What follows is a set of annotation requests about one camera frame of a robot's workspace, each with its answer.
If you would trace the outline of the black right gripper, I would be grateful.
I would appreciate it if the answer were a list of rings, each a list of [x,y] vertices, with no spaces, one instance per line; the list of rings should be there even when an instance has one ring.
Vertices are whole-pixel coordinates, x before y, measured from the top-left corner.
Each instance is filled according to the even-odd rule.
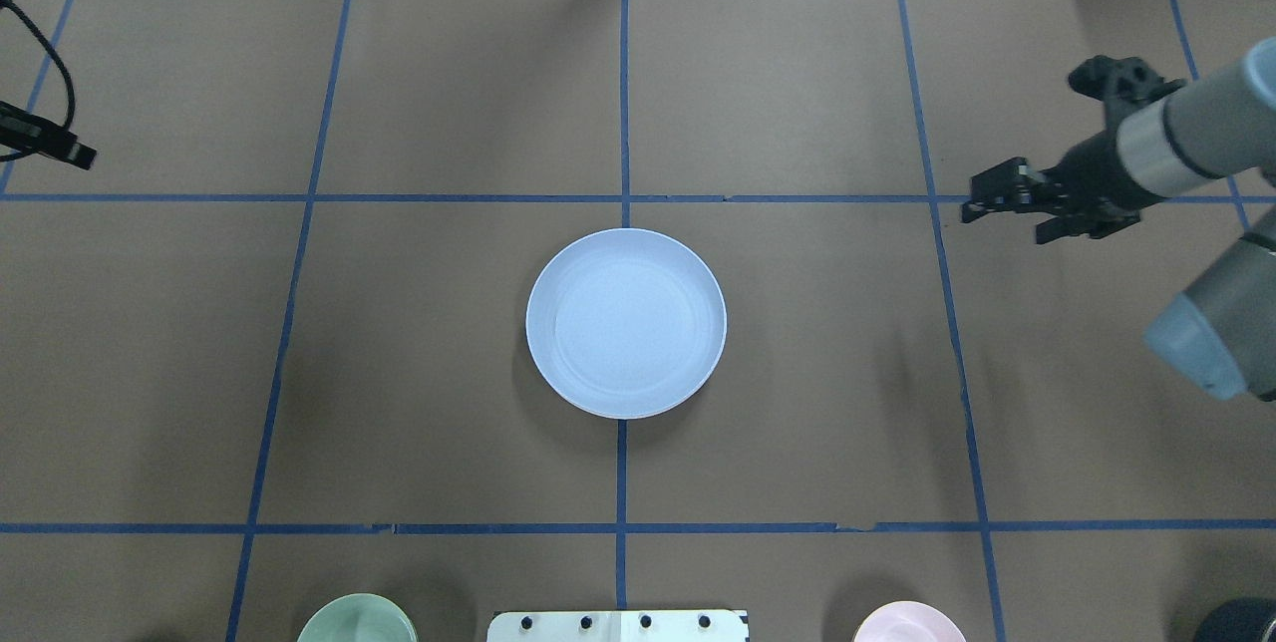
[[[1071,147],[1045,174],[1026,158],[1011,158],[972,175],[961,222],[990,213],[1048,213],[1035,227],[1036,245],[1048,245],[1063,237],[1111,236],[1139,223],[1139,212],[1161,202],[1122,163],[1116,134],[1101,131]]]

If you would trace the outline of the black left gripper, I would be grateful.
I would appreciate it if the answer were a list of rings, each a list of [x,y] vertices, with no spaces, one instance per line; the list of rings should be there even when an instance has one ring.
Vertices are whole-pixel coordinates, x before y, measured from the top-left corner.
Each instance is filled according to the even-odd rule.
[[[8,102],[1,102],[3,163],[41,156],[77,168],[91,170],[97,151],[79,142],[68,126],[57,125]]]

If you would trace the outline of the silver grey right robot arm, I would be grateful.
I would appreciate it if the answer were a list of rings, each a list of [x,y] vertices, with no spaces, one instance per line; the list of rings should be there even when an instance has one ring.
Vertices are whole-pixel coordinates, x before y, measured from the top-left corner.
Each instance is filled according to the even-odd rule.
[[[1011,157],[972,174],[962,222],[1031,214],[1034,243],[1116,237],[1150,213],[1229,213],[1229,236],[1199,255],[1142,332],[1148,354],[1203,396],[1273,405],[1273,209],[1208,188],[1254,174],[1273,184],[1273,40],[1198,79],[1139,57],[1094,55],[1065,77],[1100,107],[1099,131],[1054,163]]]

